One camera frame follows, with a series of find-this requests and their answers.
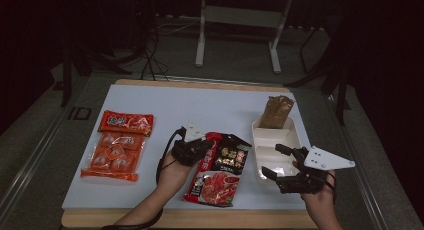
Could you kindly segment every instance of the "dark background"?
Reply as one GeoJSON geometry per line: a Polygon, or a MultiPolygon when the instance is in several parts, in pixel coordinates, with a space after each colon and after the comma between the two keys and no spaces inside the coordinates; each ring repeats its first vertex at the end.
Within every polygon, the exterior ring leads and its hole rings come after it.
{"type": "MultiPolygon", "coordinates": [[[[127,16],[134,5],[127,0],[119,3],[101,1],[0,0],[0,91],[3,102],[0,106],[0,134],[54,84],[49,71],[62,61],[60,20],[63,16],[85,21],[81,28],[73,31],[97,51],[110,53],[114,46],[131,48],[135,44],[129,34],[129,29],[136,26],[131,14],[126,18],[118,17],[123,20],[120,24],[108,22],[108,19],[117,17],[113,13],[116,11],[108,11],[108,6],[121,6],[120,16],[127,16]],[[66,15],[70,13],[69,6],[73,6],[78,15],[66,15]]],[[[226,0],[211,1],[223,3],[226,0]]],[[[281,8],[278,1],[269,1],[263,1],[263,4],[255,1],[254,4],[257,8],[281,8]]],[[[198,16],[199,3],[200,0],[155,0],[159,16],[198,16]]],[[[337,41],[330,44],[326,53],[328,59],[347,59],[353,63],[349,84],[355,87],[358,99],[421,221],[424,220],[424,198],[421,196],[424,178],[420,175],[424,172],[421,141],[424,137],[423,3],[424,0],[356,3],[339,29],[337,41]]],[[[243,6],[252,2],[239,0],[236,4],[243,6]]],[[[143,12],[145,8],[141,6],[138,11],[143,12]]],[[[147,21],[144,27],[149,29],[150,23],[147,21]]]]}

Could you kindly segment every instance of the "human hand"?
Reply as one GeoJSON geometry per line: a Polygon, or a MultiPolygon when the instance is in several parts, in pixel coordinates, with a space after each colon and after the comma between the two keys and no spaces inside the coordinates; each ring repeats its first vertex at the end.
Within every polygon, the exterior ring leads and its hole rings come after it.
{"type": "MultiPolygon", "coordinates": [[[[328,173],[326,181],[335,188],[336,171],[330,170],[328,173]]],[[[302,193],[300,195],[305,201],[309,216],[320,230],[342,229],[334,210],[335,192],[329,186],[324,184],[322,190],[315,194],[302,193]]]]}
{"type": "Polygon", "coordinates": [[[184,185],[194,166],[197,166],[197,164],[193,166],[182,165],[176,161],[171,152],[168,152],[162,164],[157,188],[164,189],[173,196],[184,185]]]}

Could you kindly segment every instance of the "orange food package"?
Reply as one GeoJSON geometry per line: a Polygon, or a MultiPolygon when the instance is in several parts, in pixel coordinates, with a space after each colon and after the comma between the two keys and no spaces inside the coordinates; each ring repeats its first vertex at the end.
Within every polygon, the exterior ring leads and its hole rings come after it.
{"type": "Polygon", "coordinates": [[[126,132],[150,136],[153,128],[152,114],[117,113],[106,110],[103,113],[99,132],[126,132]]]}
{"type": "Polygon", "coordinates": [[[144,136],[126,132],[104,131],[88,167],[81,176],[100,176],[135,182],[137,163],[143,150],[144,136]]]}

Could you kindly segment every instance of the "gray carpet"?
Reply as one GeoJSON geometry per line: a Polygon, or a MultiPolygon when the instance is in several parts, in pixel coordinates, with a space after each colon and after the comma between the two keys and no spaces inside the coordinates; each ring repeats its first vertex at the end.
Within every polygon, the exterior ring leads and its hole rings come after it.
{"type": "MultiPolygon", "coordinates": [[[[194,66],[197,47],[195,26],[174,32],[176,28],[159,28],[162,33],[152,60],[155,78],[166,80],[191,80],[242,82],[282,86],[284,82],[305,76],[298,50],[307,32],[289,29],[284,32],[278,53],[283,73],[271,70],[266,38],[272,32],[263,29],[237,29],[208,26],[205,62],[202,68],[194,66]],[[245,33],[255,33],[246,37],[245,33]]],[[[319,32],[305,50],[309,67],[319,58],[328,38],[319,32]]],[[[16,206],[3,226],[8,230],[58,229],[63,213],[62,202],[72,177],[77,170],[92,128],[99,114],[110,84],[120,78],[138,79],[146,59],[125,64],[132,75],[107,72],[100,66],[90,78],[74,76],[74,98],[67,108],[60,108],[61,92],[49,90],[0,138],[0,193],[4,195],[13,178],[19,173],[39,143],[47,142],[41,154],[41,164],[34,167],[31,181],[16,200],[16,206]],[[72,107],[91,108],[89,120],[66,119],[72,107]],[[49,126],[59,119],[60,125],[49,126]],[[54,138],[47,141],[48,132],[54,138]]],[[[52,71],[60,79],[61,66],[52,71]]],[[[153,76],[146,70],[145,78],[153,76]]],[[[423,229],[402,190],[378,137],[357,101],[354,89],[349,88],[347,100],[351,110],[345,111],[346,127],[336,128],[332,114],[334,104],[319,92],[322,79],[312,81],[300,89],[291,89],[299,98],[299,108],[311,143],[326,146],[341,156],[354,157],[358,167],[338,172],[338,199],[336,210],[345,229],[423,229]],[[344,149],[351,148],[352,153],[344,149]]]]}

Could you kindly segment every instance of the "brown paper bag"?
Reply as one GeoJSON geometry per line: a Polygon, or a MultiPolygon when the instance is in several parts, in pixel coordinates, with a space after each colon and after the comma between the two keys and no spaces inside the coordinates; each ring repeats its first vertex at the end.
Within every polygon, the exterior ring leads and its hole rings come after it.
{"type": "Polygon", "coordinates": [[[269,97],[259,127],[283,128],[293,104],[294,101],[286,96],[269,97]]]}

